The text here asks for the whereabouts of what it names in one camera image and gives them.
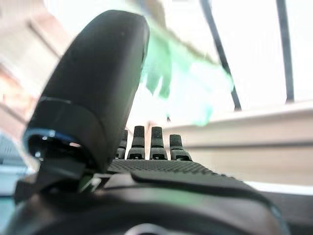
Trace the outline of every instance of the textured grip surface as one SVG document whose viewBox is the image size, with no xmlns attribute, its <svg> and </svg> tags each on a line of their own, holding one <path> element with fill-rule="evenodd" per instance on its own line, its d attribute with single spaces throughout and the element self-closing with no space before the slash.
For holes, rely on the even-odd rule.
<svg viewBox="0 0 313 235">
<path fill-rule="evenodd" d="M 199 163 L 168 160 L 113 160 L 108 171 L 117 173 L 132 171 L 156 171 L 217 175 Z"/>
</svg>

